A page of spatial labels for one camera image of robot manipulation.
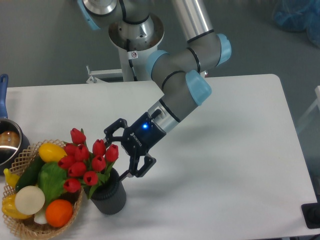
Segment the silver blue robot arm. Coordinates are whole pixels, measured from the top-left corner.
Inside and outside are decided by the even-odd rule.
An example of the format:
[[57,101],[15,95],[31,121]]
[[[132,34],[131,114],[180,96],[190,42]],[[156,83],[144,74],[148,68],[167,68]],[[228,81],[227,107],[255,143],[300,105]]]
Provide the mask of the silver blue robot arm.
[[212,93],[202,74],[226,62],[232,54],[228,38],[215,33],[201,0],[172,2],[187,47],[174,55],[160,50],[164,26],[151,13],[150,5],[148,0],[78,1],[92,29],[108,29],[121,65],[119,70],[91,71],[89,76],[122,76],[125,82],[152,80],[163,92],[132,125],[120,118],[104,131],[105,144],[120,142],[130,157],[121,179],[140,178],[149,171],[156,163],[149,150]]

